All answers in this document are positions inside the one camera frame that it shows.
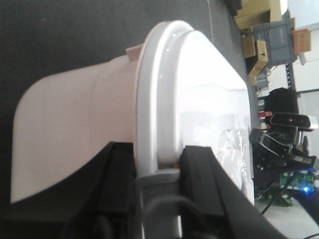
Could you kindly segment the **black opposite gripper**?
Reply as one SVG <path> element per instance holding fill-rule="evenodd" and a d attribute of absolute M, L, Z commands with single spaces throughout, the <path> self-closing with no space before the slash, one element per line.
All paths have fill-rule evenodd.
<path fill-rule="evenodd" d="M 253 165 L 260 170 L 316 171 L 317 157 L 306 155 L 291 143 L 283 144 L 264 131 L 254 128 L 249 140 Z"/>

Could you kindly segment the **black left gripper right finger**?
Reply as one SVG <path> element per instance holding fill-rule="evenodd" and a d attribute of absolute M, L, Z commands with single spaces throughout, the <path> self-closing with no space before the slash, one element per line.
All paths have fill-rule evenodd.
<path fill-rule="evenodd" d="M 221 239 L 283 239 L 234 184 L 209 147 L 186 146 L 179 160 L 180 192 Z"/>

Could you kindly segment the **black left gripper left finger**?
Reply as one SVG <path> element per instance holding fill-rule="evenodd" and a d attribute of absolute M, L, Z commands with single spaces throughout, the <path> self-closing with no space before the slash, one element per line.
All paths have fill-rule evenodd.
<path fill-rule="evenodd" d="M 109 142 L 61 182 L 0 212 L 3 239 L 127 239 L 134 209 L 133 144 Z"/>

